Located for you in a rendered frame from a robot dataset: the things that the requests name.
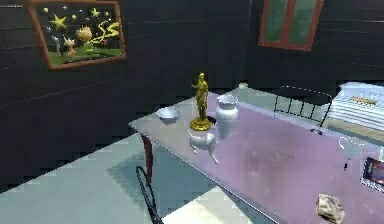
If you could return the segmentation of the golden figure statue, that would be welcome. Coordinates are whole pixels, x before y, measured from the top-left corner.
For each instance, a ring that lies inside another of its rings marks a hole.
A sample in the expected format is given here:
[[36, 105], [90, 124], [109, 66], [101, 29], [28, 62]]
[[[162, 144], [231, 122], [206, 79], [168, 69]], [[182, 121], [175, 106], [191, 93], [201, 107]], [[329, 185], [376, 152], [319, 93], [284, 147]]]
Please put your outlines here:
[[207, 118], [208, 84], [205, 81], [205, 74], [200, 73], [197, 84], [192, 84], [191, 87], [196, 90], [198, 116], [190, 122], [190, 128], [194, 131], [207, 131], [211, 128], [212, 123]]

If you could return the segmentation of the white bowl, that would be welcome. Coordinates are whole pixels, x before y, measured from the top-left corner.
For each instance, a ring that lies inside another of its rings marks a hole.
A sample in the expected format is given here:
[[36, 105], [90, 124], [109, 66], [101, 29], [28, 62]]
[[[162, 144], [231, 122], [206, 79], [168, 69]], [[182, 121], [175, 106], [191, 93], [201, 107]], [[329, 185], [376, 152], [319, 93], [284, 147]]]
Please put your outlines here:
[[164, 107], [157, 110], [155, 114], [164, 123], [174, 123], [179, 119], [181, 110], [177, 107]]

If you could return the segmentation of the white animal figurine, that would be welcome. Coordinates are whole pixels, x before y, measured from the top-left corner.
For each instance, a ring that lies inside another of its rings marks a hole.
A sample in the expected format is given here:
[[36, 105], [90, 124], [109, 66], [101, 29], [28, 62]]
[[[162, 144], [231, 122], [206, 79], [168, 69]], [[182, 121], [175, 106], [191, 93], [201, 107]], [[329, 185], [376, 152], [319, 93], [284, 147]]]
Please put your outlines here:
[[192, 151], [195, 154], [198, 154], [198, 151], [207, 151], [213, 161], [218, 164], [219, 161], [215, 156], [215, 150], [218, 144], [218, 140], [215, 135], [212, 133], [206, 133], [204, 137], [199, 137], [193, 135], [191, 132], [189, 134], [189, 145], [192, 148]]

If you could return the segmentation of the white ceramic vase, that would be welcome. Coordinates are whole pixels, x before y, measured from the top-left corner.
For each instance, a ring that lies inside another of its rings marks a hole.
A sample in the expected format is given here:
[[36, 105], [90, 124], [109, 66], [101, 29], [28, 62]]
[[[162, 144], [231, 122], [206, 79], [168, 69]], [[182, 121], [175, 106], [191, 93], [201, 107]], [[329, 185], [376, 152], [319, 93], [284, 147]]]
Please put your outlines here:
[[221, 140], [231, 136], [232, 129], [238, 118], [238, 98], [225, 94], [217, 98], [216, 129]]

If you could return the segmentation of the purple topped dining table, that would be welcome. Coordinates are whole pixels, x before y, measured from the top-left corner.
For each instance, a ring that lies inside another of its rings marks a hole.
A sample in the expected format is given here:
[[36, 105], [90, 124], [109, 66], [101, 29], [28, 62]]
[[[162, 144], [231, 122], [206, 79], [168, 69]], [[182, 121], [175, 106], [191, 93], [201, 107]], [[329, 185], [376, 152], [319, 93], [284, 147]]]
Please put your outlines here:
[[193, 98], [179, 102], [180, 118], [169, 125], [150, 114], [130, 126], [165, 148], [277, 224], [320, 224], [316, 201], [324, 193], [339, 199], [343, 224], [384, 224], [384, 193], [360, 182], [364, 160], [376, 157], [366, 146], [349, 161], [330, 131], [318, 135], [306, 122], [273, 115], [245, 103], [231, 136], [215, 156], [192, 152]]

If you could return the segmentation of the red framed green window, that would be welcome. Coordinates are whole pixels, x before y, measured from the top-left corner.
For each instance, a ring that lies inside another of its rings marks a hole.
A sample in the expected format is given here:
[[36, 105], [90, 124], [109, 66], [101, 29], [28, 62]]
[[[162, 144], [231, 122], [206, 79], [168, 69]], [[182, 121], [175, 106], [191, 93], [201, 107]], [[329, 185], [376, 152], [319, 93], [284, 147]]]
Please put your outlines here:
[[310, 51], [324, 0], [263, 0], [258, 45]]

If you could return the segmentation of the framed starry painting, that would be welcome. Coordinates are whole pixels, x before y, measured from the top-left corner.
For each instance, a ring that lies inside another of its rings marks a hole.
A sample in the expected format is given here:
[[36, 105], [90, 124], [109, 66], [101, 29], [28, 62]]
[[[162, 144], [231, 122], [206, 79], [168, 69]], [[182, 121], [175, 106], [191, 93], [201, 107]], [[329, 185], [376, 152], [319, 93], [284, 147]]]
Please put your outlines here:
[[126, 57], [117, 0], [27, 0], [27, 8], [51, 70]]

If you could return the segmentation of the brown bread loaf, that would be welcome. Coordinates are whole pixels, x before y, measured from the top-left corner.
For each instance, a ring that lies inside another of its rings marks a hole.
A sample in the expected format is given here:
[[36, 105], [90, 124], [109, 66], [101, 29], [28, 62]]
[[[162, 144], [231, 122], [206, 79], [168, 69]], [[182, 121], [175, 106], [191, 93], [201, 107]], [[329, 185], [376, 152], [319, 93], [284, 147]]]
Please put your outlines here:
[[332, 224], [342, 224], [344, 209], [337, 197], [319, 194], [316, 201], [316, 214]]

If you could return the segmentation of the dark framed tablet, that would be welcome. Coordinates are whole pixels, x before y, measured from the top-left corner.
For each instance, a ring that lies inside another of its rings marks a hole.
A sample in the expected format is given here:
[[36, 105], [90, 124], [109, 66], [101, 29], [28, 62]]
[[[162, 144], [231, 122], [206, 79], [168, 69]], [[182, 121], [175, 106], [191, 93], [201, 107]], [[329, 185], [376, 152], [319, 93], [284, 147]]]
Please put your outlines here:
[[360, 182], [363, 185], [384, 193], [384, 161], [367, 157]]

